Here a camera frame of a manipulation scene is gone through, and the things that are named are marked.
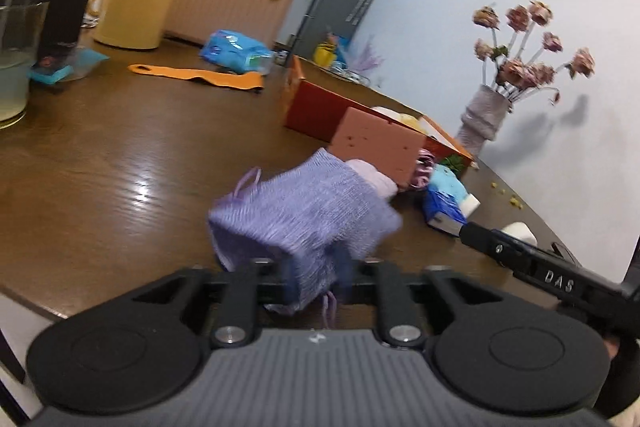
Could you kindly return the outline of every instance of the cloudy liquid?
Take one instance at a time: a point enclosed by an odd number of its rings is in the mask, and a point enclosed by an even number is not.
[[[26,107],[32,65],[30,53],[8,51],[0,54],[0,123]]]

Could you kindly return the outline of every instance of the refrigerator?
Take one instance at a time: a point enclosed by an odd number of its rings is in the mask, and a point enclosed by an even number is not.
[[[372,0],[313,0],[303,18],[289,56],[312,60],[327,33],[351,39]]]

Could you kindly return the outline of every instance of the purple fabric pouch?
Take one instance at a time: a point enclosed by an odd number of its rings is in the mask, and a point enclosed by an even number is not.
[[[399,214],[325,149],[267,182],[256,179],[209,212],[214,248],[226,269],[257,257],[292,260],[299,296],[278,309],[287,313],[303,309],[335,282],[331,245],[340,243],[353,259],[363,259],[400,226]]]

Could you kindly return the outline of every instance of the drinking glass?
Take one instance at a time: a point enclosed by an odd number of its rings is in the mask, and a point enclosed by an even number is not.
[[[10,6],[0,0],[0,129],[24,116],[48,7],[40,0],[11,0]]]

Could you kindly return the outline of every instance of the white logo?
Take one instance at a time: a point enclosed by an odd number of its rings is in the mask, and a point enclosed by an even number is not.
[[[560,288],[561,290],[566,291],[567,293],[571,293],[571,290],[574,289],[574,280],[568,279],[566,285],[562,286],[562,275],[557,277],[554,280],[554,273],[551,270],[546,272],[545,282],[549,284],[553,284],[555,287]]]
[[[313,342],[314,344],[320,344],[322,342],[326,342],[326,336],[324,336],[322,333],[315,333],[314,335],[311,335],[309,337],[309,341]]]

